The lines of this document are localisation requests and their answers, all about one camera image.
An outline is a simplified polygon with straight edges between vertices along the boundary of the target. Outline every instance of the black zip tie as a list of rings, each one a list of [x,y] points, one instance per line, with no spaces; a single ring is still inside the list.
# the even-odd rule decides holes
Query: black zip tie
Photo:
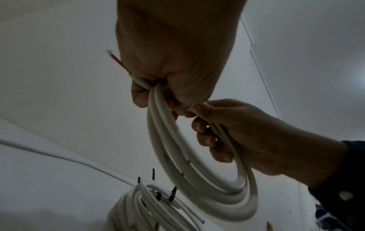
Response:
[[[175,186],[174,189],[171,191],[171,196],[168,199],[168,201],[172,202],[175,199],[175,195],[176,195],[177,190],[178,190],[178,188]]]
[[[155,169],[152,169],[152,180],[155,180]],[[157,192],[156,200],[160,201],[161,196],[162,196],[161,193]]]

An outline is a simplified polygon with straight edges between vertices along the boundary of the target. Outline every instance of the dark clothing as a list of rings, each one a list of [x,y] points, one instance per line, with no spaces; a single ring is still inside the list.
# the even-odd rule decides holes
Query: dark clothing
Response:
[[[343,141],[348,147],[339,170],[310,193],[353,231],[365,230],[365,142]]]

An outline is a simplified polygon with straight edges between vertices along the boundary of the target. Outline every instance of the ceiling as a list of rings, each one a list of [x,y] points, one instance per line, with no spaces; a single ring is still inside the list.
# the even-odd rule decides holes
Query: ceiling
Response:
[[[365,1],[249,0],[251,52],[283,120],[365,140]]]
[[[11,0],[0,1],[0,22],[29,14],[69,0]]]

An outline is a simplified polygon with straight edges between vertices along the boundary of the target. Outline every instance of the person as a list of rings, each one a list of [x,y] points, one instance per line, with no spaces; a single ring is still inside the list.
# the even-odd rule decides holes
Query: person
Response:
[[[306,184],[324,208],[352,230],[365,229],[362,156],[365,142],[336,141],[295,128],[237,100],[208,101],[227,62],[246,0],[118,0],[116,37],[123,66],[151,84],[165,81],[168,106],[192,117],[192,128],[213,158],[232,154],[206,121],[225,126],[251,167]],[[135,82],[132,99],[147,107],[148,92]]]

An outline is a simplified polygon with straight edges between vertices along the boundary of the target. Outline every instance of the wrist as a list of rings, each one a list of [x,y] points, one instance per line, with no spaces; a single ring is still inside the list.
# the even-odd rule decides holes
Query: wrist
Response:
[[[286,175],[315,189],[332,176],[343,162],[347,147],[344,143],[310,132],[292,136],[290,166]]]

